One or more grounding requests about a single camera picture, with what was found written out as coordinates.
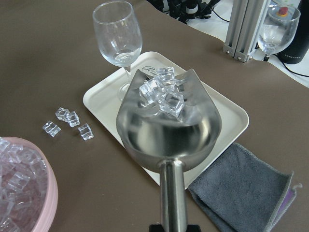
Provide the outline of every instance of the pink bowl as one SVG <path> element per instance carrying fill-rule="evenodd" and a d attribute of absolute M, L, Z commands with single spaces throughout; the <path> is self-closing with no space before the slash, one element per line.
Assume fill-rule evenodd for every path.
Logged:
<path fill-rule="evenodd" d="M 45 161 L 48 181 L 47 191 L 42 211 L 35 226 L 32 229 L 32 232 L 48 232 L 53 223 L 58 203 L 58 187 L 54 172 L 43 152 L 33 143 L 29 142 L 28 140 L 16 137 L 3 137 L 3 139 L 8 140 L 14 144 L 20 144 L 36 150 Z"/>

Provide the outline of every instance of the gray towel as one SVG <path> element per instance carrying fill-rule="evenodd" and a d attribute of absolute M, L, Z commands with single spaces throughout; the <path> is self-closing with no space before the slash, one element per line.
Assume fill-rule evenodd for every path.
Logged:
<path fill-rule="evenodd" d="M 233 143 L 189 191 L 222 232 L 268 232 L 296 197 L 292 175 Z"/>

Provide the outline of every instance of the scoop handle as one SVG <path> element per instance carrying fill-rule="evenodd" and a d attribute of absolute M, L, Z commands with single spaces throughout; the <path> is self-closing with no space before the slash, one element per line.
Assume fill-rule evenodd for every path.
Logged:
<path fill-rule="evenodd" d="M 187 207 L 185 202 L 183 163 L 165 160 L 160 165 L 161 223 L 165 232 L 185 232 Z"/>

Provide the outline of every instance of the black base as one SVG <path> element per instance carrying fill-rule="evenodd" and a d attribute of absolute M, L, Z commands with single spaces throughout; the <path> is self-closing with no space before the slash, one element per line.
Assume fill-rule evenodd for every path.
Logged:
<path fill-rule="evenodd" d="M 149 232 L 164 232 L 162 225 L 150 225 Z M 201 232 L 199 225 L 188 225 L 186 232 Z"/>

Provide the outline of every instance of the glass rim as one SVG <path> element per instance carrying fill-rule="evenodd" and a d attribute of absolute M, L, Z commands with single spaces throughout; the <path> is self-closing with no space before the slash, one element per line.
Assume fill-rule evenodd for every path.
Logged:
<path fill-rule="evenodd" d="M 298 17 L 297 17 L 297 18 L 293 18 L 293 19 L 284 20 L 284 19 L 275 18 L 274 16 L 270 15 L 270 14 L 269 14 L 270 11 L 268 11 L 268 15 L 269 15 L 271 18 L 275 18 L 276 20 L 279 20 L 279 21 L 281 21 L 281 22 L 292 22 L 292 21 L 299 20 L 299 18 L 300 18 L 300 11 L 299 11 L 299 9 L 297 9 L 297 8 L 294 7 L 294 6 L 285 5 L 285 4 L 277 4 L 277 5 L 269 6 L 269 9 L 272 9 L 272 8 L 274 8 L 274 7 L 287 7 L 287 8 L 293 8 L 295 11 L 297 11 Z"/>
<path fill-rule="evenodd" d="M 96 12 L 98 12 L 99 9 L 101 9 L 103 6 L 106 6 L 106 5 L 112 4 L 112 3 L 125 3 L 125 4 L 129 5 L 129 6 L 130 6 L 130 12 L 129 12 L 129 14 L 128 14 L 126 17 L 121 18 L 121 19 L 119 19 L 119 20 L 117 20 L 117 21 L 114 21 L 114 22 L 103 22 L 103 21 L 98 20 L 98 19 L 95 17 Z M 126 19 L 129 18 L 132 14 L 133 14 L 133 6 L 132 6 L 132 4 L 131 4 L 130 2 L 122 1 L 122 0 L 112 0 L 112 1 L 107 1 L 107 2 L 102 3 L 101 5 L 97 6 L 97 7 L 94 9 L 93 13 L 92 13 L 92 18 L 93 18 L 93 20 L 94 20 L 96 23 L 99 23 L 99 24 L 115 24 L 115 23 L 119 23 L 119 22 L 121 22 L 121 21 L 126 20 Z"/>

